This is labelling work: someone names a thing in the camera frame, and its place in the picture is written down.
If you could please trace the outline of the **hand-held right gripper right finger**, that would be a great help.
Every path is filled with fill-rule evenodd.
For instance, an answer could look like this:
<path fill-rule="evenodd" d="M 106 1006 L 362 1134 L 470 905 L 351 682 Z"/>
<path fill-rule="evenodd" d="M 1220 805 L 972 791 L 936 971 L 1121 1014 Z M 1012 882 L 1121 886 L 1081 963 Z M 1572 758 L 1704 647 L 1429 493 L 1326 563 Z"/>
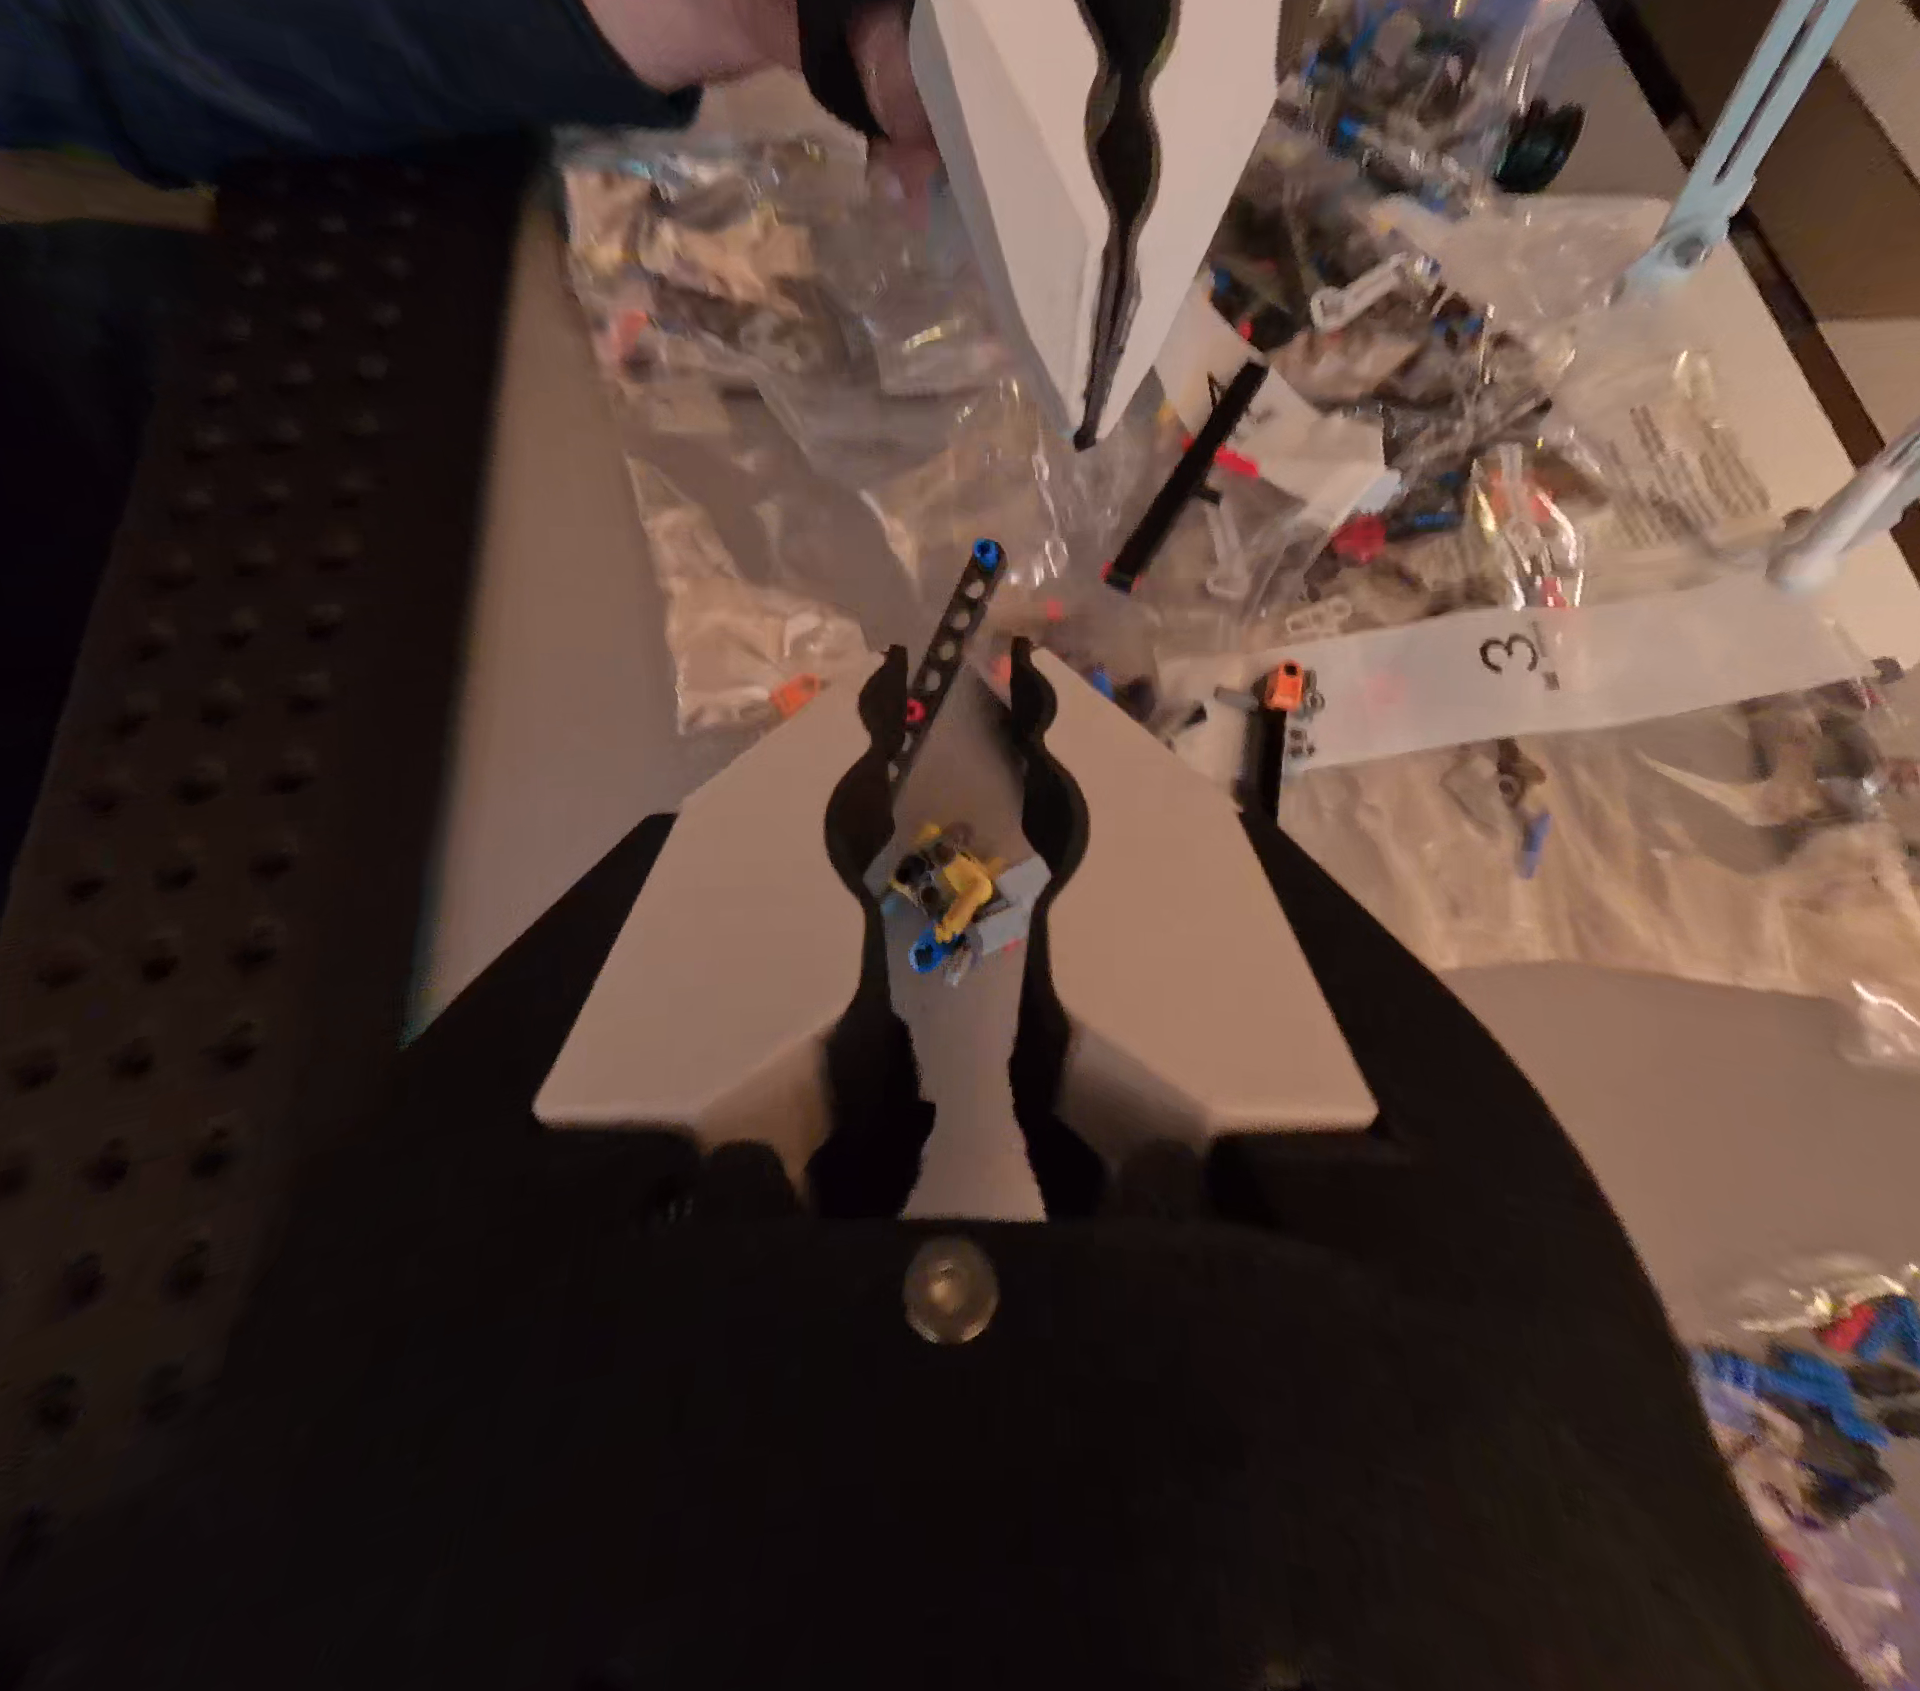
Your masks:
<path fill-rule="evenodd" d="M 1351 1138 L 1379 1102 L 1234 803 L 1054 650 L 1019 640 L 1028 929 L 1015 1114 L 1043 1203 L 1173 1148 Z"/>

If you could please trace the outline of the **orange black lego piece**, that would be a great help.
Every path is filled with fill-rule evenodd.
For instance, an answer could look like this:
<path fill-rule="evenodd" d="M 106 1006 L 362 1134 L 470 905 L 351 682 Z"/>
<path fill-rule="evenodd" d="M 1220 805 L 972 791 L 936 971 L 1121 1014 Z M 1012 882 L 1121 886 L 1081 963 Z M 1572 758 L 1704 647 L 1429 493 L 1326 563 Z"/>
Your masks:
<path fill-rule="evenodd" d="M 1264 824 L 1278 824 L 1286 783 L 1319 755 L 1326 698 L 1317 673 L 1286 658 L 1256 677 L 1215 687 L 1214 703 L 1243 721 L 1236 798 Z"/>

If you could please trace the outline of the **small bag blue lego parts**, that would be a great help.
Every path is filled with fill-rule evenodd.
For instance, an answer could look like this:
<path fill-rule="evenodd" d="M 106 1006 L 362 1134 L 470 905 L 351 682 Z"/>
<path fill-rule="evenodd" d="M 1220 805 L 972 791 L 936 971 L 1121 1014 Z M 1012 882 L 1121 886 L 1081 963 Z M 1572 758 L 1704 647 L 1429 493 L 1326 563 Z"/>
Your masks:
<path fill-rule="evenodd" d="M 1919 1265 L 1830 1252 L 1752 1279 L 1694 1391 L 1782 1567 L 1868 1687 L 1919 1685 Z"/>

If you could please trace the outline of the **crumpled empty clear bag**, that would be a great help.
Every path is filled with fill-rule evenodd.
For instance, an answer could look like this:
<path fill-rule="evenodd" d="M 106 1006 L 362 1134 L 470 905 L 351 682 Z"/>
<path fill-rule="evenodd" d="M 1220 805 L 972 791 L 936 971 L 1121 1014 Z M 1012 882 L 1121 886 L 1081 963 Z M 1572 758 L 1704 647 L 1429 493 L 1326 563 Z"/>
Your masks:
<path fill-rule="evenodd" d="M 1916 837 L 1774 783 L 1673 763 L 1648 735 L 1491 744 L 1320 769 L 1281 827 L 1442 972 L 1572 963 L 1838 1011 L 1839 1054 L 1916 1075 Z"/>

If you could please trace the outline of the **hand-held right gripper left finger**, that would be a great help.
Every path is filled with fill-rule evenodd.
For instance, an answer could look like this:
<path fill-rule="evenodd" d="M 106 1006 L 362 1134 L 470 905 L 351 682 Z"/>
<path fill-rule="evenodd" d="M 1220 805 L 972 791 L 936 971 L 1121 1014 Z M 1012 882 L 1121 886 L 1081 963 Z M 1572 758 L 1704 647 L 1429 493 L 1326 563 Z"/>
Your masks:
<path fill-rule="evenodd" d="M 823 1213 L 916 1190 L 916 1054 L 866 876 L 894 837 L 909 658 L 851 675 L 699 786 L 535 1096 L 545 1127 L 760 1145 Z"/>

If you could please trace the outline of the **black lego beam with pins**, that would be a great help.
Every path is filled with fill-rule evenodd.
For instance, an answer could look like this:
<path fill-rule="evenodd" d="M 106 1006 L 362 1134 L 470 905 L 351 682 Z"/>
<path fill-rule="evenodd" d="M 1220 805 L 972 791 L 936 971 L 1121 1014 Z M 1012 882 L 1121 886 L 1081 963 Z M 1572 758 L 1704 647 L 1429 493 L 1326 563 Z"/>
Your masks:
<path fill-rule="evenodd" d="M 934 724 L 964 673 L 973 637 L 983 629 L 1008 572 L 1008 547 L 979 536 L 906 687 L 899 739 L 886 763 L 886 787 L 897 798 L 918 767 Z"/>

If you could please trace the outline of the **long black lego beam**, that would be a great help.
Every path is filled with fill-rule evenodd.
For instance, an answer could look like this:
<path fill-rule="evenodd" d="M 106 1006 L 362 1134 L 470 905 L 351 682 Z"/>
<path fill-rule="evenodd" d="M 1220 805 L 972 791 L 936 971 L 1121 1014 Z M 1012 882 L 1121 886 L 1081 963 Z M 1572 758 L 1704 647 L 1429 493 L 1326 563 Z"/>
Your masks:
<path fill-rule="evenodd" d="M 1212 411 L 1201 430 L 1189 433 L 1182 459 L 1170 467 L 1140 523 L 1106 565 L 1102 580 L 1107 589 L 1120 595 L 1135 592 L 1140 580 L 1148 574 L 1165 553 L 1186 507 L 1209 488 L 1214 466 L 1229 447 L 1229 441 L 1269 377 L 1271 366 L 1256 357 L 1243 365 L 1229 383 L 1209 380 Z"/>

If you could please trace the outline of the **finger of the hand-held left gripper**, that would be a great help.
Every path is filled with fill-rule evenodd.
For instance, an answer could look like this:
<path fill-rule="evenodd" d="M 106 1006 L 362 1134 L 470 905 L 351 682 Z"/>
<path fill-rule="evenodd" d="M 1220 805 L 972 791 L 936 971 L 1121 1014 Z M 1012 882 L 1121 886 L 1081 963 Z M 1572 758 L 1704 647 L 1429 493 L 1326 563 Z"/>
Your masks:
<path fill-rule="evenodd" d="M 1077 447 L 1111 393 L 1111 60 L 1085 0 L 916 0 L 913 72 L 1008 337 Z"/>
<path fill-rule="evenodd" d="M 1095 0 L 1112 212 L 1095 311 L 1095 436 L 1126 411 L 1214 239 L 1278 89 L 1284 0 Z"/>

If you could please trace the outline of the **clear bag with warning print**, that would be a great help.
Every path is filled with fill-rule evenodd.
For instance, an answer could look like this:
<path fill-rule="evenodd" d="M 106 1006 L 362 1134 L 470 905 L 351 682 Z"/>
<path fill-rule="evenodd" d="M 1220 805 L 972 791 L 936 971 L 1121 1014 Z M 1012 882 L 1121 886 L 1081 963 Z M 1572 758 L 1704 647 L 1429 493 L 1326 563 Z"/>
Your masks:
<path fill-rule="evenodd" d="M 1209 592 L 1301 641 L 1707 582 L 1780 501 L 1726 353 L 1681 297 L 1610 302 L 1642 214 L 1429 217 L 1241 198 L 1159 359 L 1195 433 L 1256 387 L 1209 484 Z"/>

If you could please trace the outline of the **multicoloured lego assembly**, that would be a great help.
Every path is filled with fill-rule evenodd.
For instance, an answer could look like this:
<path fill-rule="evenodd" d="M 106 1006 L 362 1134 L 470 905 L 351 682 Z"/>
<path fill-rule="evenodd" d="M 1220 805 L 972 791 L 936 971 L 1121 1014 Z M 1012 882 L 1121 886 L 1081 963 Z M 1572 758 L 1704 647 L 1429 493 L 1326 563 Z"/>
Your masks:
<path fill-rule="evenodd" d="M 899 857 L 871 864 L 861 884 L 885 916 L 918 925 L 909 969 L 958 986 L 1026 944 L 1050 867 L 1040 857 L 983 857 L 969 826 L 927 824 Z"/>

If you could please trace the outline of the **clear bag grey lego parts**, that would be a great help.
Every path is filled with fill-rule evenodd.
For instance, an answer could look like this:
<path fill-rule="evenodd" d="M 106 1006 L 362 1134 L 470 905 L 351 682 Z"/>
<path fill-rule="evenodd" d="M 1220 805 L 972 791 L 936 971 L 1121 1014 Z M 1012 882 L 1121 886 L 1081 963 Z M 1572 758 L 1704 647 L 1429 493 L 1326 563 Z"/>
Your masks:
<path fill-rule="evenodd" d="M 981 536 L 1067 571 L 1072 457 L 954 221 L 811 136 L 573 134 L 557 181 L 682 735 L 920 637 Z"/>

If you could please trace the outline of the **black perforated panel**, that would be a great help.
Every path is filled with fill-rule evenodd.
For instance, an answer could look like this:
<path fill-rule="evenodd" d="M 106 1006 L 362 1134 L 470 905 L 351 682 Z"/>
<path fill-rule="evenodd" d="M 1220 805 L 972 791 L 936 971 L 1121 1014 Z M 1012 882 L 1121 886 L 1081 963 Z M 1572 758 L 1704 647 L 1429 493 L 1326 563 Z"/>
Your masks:
<path fill-rule="evenodd" d="M 5 1582 L 169 1471 L 404 1034 L 545 149 L 220 197 L 5 911 Z"/>

